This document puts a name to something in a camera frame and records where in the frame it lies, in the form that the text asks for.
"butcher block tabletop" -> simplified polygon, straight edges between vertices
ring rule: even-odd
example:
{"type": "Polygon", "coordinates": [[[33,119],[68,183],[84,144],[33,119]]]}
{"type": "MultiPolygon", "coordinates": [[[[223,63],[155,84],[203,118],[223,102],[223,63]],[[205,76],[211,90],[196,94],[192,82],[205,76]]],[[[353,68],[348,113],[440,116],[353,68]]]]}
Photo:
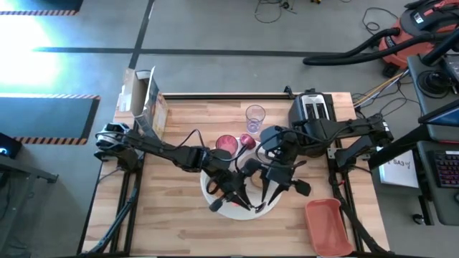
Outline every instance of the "butcher block tabletop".
{"type": "MultiPolygon", "coordinates": [[[[338,121],[356,118],[348,92],[330,94],[338,121]]],[[[261,130],[271,125],[288,126],[287,114],[292,100],[167,100],[167,103],[169,116],[164,141],[178,145],[197,128],[205,145],[213,148],[221,135],[239,137],[246,133],[245,110],[250,105],[261,105],[266,110],[261,130]]],[[[133,126],[133,117],[127,112],[116,111],[114,121],[133,126]]],[[[255,139],[260,140],[259,133],[255,139]]],[[[343,146],[347,147],[355,140],[344,139],[343,146]]],[[[193,135],[186,144],[199,145],[199,139],[193,135]]],[[[279,202],[266,215],[249,221],[235,221],[209,210],[198,173],[184,172],[169,161],[146,154],[131,255],[317,255],[308,237],[305,206],[312,200],[333,198],[333,194],[328,183],[326,157],[299,157],[297,161],[304,159],[308,162],[296,169],[295,177],[311,185],[310,196],[301,196],[292,189],[283,192],[279,202]]],[[[357,165],[368,168],[363,161],[357,165]]],[[[104,162],[100,176],[115,167],[116,161],[104,162]]],[[[354,170],[349,179],[357,216],[378,244],[389,249],[371,175],[354,170]]],[[[122,181],[123,172],[119,171],[99,183],[83,252],[91,250],[113,223],[122,181]]],[[[121,227],[119,249],[123,248],[127,221],[126,218],[121,227]]],[[[345,219],[345,225],[348,239],[355,246],[349,220],[345,219]]]]}

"gray floor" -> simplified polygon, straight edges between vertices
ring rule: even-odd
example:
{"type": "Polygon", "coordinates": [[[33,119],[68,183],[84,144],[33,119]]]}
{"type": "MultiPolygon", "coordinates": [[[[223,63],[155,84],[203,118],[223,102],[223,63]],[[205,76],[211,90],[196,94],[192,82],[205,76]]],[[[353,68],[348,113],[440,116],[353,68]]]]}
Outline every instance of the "gray floor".
{"type": "MultiPolygon", "coordinates": [[[[143,41],[144,49],[231,49],[342,52],[369,37],[361,25],[370,6],[402,12],[411,0],[354,0],[321,5],[297,0],[298,14],[283,12],[273,24],[253,17],[256,0],[156,0],[143,41]]],[[[123,71],[130,54],[28,52],[32,47],[134,48],[148,0],[86,0],[72,17],[0,16],[0,92],[99,94],[102,97],[92,133],[113,117],[123,71]]],[[[275,6],[259,10],[260,18],[276,16],[275,6]]],[[[369,14],[383,28],[394,20],[369,14]]],[[[342,67],[305,67],[297,57],[196,56],[142,54],[136,69],[156,66],[164,92],[278,92],[285,85],[301,91],[365,92],[384,81],[380,61],[342,67]]],[[[411,85],[404,93],[415,98],[411,85]]],[[[392,98],[378,100],[364,112],[371,115],[392,98]]],[[[388,107],[385,112],[396,108],[388,107]]],[[[417,124],[419,108],[406,104],[386,119],[400,137],[417,124]]],[[[60,174],[55,185],[40,183],[29,200],[16,236],[33,257],[73,255],[100,162],[93,158],[94,139],[84,146],[26,145],[20,159],[60,174]]],[[[400,254],[456,257],[459,229],[418,226],[416,193],[383,186],[374,179],[391,250],[400,254]]]]}

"black hose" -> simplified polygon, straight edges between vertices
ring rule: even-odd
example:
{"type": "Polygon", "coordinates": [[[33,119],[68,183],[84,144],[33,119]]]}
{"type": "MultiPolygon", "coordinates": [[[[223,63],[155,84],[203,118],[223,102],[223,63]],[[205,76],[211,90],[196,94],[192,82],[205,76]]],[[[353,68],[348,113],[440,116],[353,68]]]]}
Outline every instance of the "black hose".
{"type": "Polygon", "coordinates": [[[437,39],[435,34],[422,34],[420,36],[414,37],[409,39],[405,42],[398,44],[395,47],[390,47],[386,50],[360,55],[357,57],[348,57],[348,58],[341,58],[341,59],[303,59],[303,64],[305,65],[315,65],[315,66],[329,66],[329,65],[352,65],[352,64],[359,64],[362,62],[368,62],[375,59],[379,59],[390,54],[397,53],[400,50],[406,49],[413,45],[423,43],[423,42],[431,42],[437,39]]]}
{"type": "Polygon", "coordinates": [[[378,32],[375,35],[373,35],[371,38],[367,39],[364,43],[360,44],[358,47],[356,47],[353,50],[348,51],[346,53],[327,54],[327,55],[324,55],[324,56],[316,56],[316,57],[306,57],[306,59],[307,60],[312,60],[312,59],[338,59],[338,58],[352,57],[352,56],[364,51],[366,48],[370,47],[373,43],[375,43],[376,41],[382,39],[383,37],[398,36],[399,34],[400,34],[400,29],[399,28],[391,28],[391,29],[381,30],[380,32],[378,32]]]}

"keyboard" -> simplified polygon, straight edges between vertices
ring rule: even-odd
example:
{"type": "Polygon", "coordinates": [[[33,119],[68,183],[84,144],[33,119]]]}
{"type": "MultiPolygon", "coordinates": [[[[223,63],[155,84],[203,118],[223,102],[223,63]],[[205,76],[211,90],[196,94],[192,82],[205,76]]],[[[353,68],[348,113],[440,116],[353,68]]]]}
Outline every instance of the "keyboard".
{"type": "Polygon", "coordinates": [[[434,151],[432,157],[439,187],[459,188],[459,151],[434,151]]]}

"white paper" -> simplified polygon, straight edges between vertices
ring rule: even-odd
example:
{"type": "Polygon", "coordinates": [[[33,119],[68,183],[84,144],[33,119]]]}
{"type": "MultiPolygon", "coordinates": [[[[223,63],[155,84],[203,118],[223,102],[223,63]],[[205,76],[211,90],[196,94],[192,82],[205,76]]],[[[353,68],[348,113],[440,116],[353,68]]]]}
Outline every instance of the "white paper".
{"type": "Polygon", "coordinates": [[[381,183],[419,188],[411,150],[379,167],[381,183]]]}

